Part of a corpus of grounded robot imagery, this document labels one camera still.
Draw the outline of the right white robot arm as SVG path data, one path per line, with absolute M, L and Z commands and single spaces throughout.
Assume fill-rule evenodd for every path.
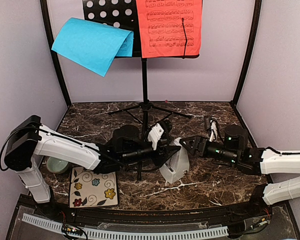
M 198 135 L 182 138 L 179 142 L 193 156 L 225 162 L 246 175 L 300 175 L 300 152 L 248 147 L 248 131 L 235 124 L 228 125 L 224 134 L 223 143 L 209 141 Z M 245 213 L 256 217 L 266 206 L 299 197 L 300 176 L 283 182 L 257 185 L 245 205 Z

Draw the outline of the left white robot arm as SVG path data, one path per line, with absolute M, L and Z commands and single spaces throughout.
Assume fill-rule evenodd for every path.
M 134 164 L 151 160 L 154 172 L 161 168 L 181 146 L 172 145 L 171 123 L 161 120 L 141 138 L 135 125 L 126 124 L 113 131 L 106 144 L 90 143 L 74 139 L 54 131 L 41 123 L 41 117 L 31 115 L 10 132 L 0 150 L 1 171 L 12 170 L 18 174 L 25 187 L 32 194 L 41 210 L 50 218 L 57 218 L 60 206 L 52 199 L 52 188 L 45 182 L 36 157 L 52 157 L 91 170 L 96 174 L 109 174 L 126 168 L 142 173 Z

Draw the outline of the black perforated music stand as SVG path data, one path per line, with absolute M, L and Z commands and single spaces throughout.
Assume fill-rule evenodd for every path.
M 142 129 L 139 130 L 139 137 L 146 140 L 148 137 L 147 131 L 154 125 L 149 125 L 149 111 L 155 108 L 155 105 L 150 102 L 148 98 L 148 73 L 147 73 L 147 59 L 142 57 L 141 37 L 139 29 L 139 20 L 137 12 L 137 0 L 85 0 L 83 1 L 84 18 L 96 23 L 107 24 L 119 27 L 124 30 L 130 30 L 134 33 L 132 56 L 141 59 L 142 72 L 142 101 L 135 105 L 136 109 L 141 109 L 142 118 L 139 123 Z M 182 59 L 197 58 L 197 56 L 190 57 L 173 57 Z M 124 165 L 121 168 L 127 168 L 137 172 L 141 175 L 145 172 L 143 169 L 143 162 L 140 161 L 133 164 Z M 94 169 L 96 174 L 99 174 L 99 165 Z

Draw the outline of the blue sheet music page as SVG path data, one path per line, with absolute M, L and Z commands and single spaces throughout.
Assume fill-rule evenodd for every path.
M 52 50 L 104 77 L 115 57 L 133 55 L 134 32 L 93 21 L 70 18 Z

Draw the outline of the red sheet music page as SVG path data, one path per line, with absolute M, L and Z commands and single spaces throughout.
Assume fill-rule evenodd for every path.
M 143 58 L 200 54 L 202 0 L 137 0 Z

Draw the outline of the white metronome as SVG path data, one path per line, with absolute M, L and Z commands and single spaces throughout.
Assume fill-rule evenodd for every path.
M 190 163 L 187 150 L 179 143 L 180 137 L 176 138 L 173 146 L 181 147 L 172 157 L 159 169 L 163 178 L 170 184 L 180 180 L 188 174 Z

